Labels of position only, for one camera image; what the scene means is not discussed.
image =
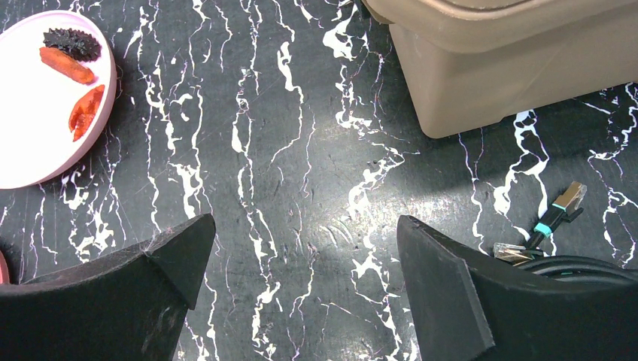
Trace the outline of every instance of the beige box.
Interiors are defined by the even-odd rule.
[[[638,0],[364,0],[441,138],[638,80]]]

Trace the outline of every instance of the pink plate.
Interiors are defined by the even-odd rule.
[[[43,33],[73,28],[93,35],[102,55],[88,66],[91,85],[76,83],[40,60]],[[115,100],[113,53],[98,27],[71,11],[48,11],[24,19],[0,34],[0,189],[38,184],[75,164],[96,142]],[[75,103],[104,84],[105,94],[87,133],[73,142],[68,118]]]

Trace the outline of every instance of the black marble tabletop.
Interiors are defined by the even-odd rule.
[[[0,244],[27,281],[213,213],[175,359],[421,359],[401,214],[488,250],[580,181],[584,214],[543,249],[636,265],[636,84],[433,140],[349,0],[5,0],[0,26],[54,9],[96,22],[120,88],[78,164],[0,191]]]

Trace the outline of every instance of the red object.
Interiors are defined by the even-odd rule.
[[[96,86],[75,103],[71,116],[68,118],[68,130],[75,131],[73,141],[82,138],[91,123],[93,123],[93,118],[96,117],[99,105],[102,102],[104,88],[104,85]]]
[[[96,76],[91,69],[82,66],[70,56],[54,47],[41,47],[40,58],[51,68],[82,84],[91,84]]]
[[[5,257],[2,256],[2,252],[0,252],[0,284],[9,284],[10,282],[9,267]]]

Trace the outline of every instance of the black marble table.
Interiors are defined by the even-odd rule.
[[[348,3],[2,2],[3,29],[53,9],[95,21],[120,85],[78,164],[0,191],[16,278],[212,212],[214,253],[175,359],[412,361],[401,214],[488,250],[522,242],[580,181],[584,214],[543,249],[636,266],[636,84],[429,139],[387,27]]]

